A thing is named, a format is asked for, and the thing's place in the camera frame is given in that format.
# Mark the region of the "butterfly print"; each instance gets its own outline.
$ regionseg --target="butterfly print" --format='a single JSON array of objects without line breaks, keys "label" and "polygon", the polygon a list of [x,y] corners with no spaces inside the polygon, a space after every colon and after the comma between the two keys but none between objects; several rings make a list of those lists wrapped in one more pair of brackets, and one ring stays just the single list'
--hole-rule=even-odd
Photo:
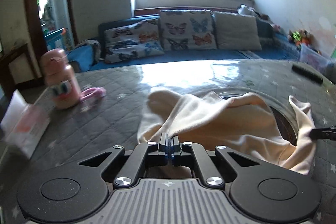
[{"label": "butterfly print", "polygon": [[181,39],[180,42],[177,42],[171,38],[167,38],[167,40],[170,43],[170,48],[172,51],[188,49],[188,38]]},{"label": "butterfly print", "polygon": [[135,40],[133,39],[129,39],[129,40],[125,40],[125,41],[119,41],[119,42],[116,42],[113,46],[112,46],[112,49],[113,50],[116,50],[118,48],[127,48],[129,46],[135,46],[135,45],[139,45],[138,42],[136,42]]},{"label": "butterfly print", "polygon": [[146,19],[144,22],[148,22],[148,23],[151,23],[153,25],[157,25],[158,24],[158,20],[156,18]]},{"label": "butterfly print", "polygon": [[212,43],[211,35],[209,33],[207,33],[204,37],[198,37],[196,35],[193,35],[193,39],[197,46],[201,46],[206,43],[209,43],[209,44]]},{"label": "butterfly print", "polygon": [[193,30],[195,32],[206,32],[208,30],[208,19],[205,18],[201,21],[201,23],[198,23],[196,20],[194,20],[192,17],[190,18],[191,24],[193,26]]},{"label": "butterfly print", "polygon": [[166,15],[171,16],[171,15],[182,15],[184,12],[183,11],[179,11],[179,10],[167,10],[167,11],[163,11]]},{"label": "butterfly print", "polygon": [[138,58],[137,51],[132,51],[131,54],[118,54],[118,57],[121,61],[128,61],[134,58]]},{"label": "butterfly print", "polygon": [[146,47],[145,48],[146,56],[148,56],[151,53],[151,51],[152,51],[153,48],[156,49],[156,50],[158,50],[158,51],[162,51],[163,50],[162,47],[161,47],[161,45],[159,45],[157,42],[154,42],[153,44],[147,43],[147,44],[145,44],[145,47]]},{"label": "butterfly print", "polygon": [[142,27],[142,25],[144,25],[146,22],[150,23],[150,24],[153,24],[153,25],[156,25],[158,24],[158,20],[156,18],[153,18],[153,19],[145,19],[145,20],[142,20],[140,22],[138,22],[135,26],[134,26],[134,30],[137,30],[139,29],[140,27]]},{"label": "butterfly print", "polygon": [[141,34],[139,34],[139,40],[140,40],[141,43],[144,43],[147,40],[158,40],[158,34],[157,34],[157,32],[152,32],[152,33],[149,33],[149,34],[141,33]]},{"label": "butterfly print", "polygon": [[169,29],[168,32],[170,32],[171,34],[184,34],[187,24],[182,23],[180,24],[180,26],[174,26],[173,24],[166,23],[166,26]]},{"label": "butterfly print", "polygon": [[116,29],[113,34],[113,38],[119,37],[122,34],[132,35],[133,33],[129,29]]}]

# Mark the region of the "pink water bottle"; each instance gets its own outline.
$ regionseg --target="pink water bottle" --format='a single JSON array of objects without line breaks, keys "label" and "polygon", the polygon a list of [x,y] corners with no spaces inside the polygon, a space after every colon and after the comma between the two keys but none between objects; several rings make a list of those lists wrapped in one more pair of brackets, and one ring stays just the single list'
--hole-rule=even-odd
[{"label": "pink water bottle", "polygon": [[79,102],[81,90],[72,66],[63,49],[53,49],[41,57],[44,82],[52,90],[58,109],[65,109]]}]

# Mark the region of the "doorway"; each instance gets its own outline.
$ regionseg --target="doorway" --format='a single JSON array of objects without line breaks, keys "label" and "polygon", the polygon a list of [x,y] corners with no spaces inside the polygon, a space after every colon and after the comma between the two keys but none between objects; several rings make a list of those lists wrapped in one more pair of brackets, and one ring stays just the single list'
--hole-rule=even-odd
[{"label": "doorway", "polygon": [[77,44],[71,0],[25,0],[31,44],[37,61],[54,48],[72,50]]},{"label": "doorway", "polygon": [[60,47],[71,51],[75,44],[67,0],[37,0],[37,5],[47,50]]}]

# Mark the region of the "gray ribbed pad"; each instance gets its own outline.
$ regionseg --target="gray ribbed pad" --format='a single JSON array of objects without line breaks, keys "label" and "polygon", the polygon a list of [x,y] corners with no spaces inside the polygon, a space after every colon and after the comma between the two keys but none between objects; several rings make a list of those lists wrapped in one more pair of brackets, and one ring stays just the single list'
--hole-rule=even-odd
[{"label": "gray ribbed pad", "polygon": [[108,203],[81,224],[254,224],[234,209],[220,190],[201,187],[196,179],[141,179],[116,190]]}]

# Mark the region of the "round black pad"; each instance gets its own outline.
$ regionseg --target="round black pad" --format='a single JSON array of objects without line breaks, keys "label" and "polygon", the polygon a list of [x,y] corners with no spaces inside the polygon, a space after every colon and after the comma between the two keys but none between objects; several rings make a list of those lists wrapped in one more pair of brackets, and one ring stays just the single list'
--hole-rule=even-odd
[{"label": "round black pad", "polygon": [[109,193],[100,173],[100,169],[74,162],[31,177],[17,192],[24,217],[44,223],[63,223],[92,214]]},{"label": "round black pad", "polygon": [[66,200],[75,196],[79,190],[79,184],[72,179],[53,179],[42,185],[41,194],[51,200]]},{"label": "round black pad", "polygon": [[320,189],[308,176],[258,160],[240,167],[230,197],[244,213],[270,223],[293,223],[310,217],[321,200]]},{"label": "round black pad", "polygon": [[284,179],[267,179],[259,184],[259,192],[273,200],[287,200],[297,193],[295,184]]}]

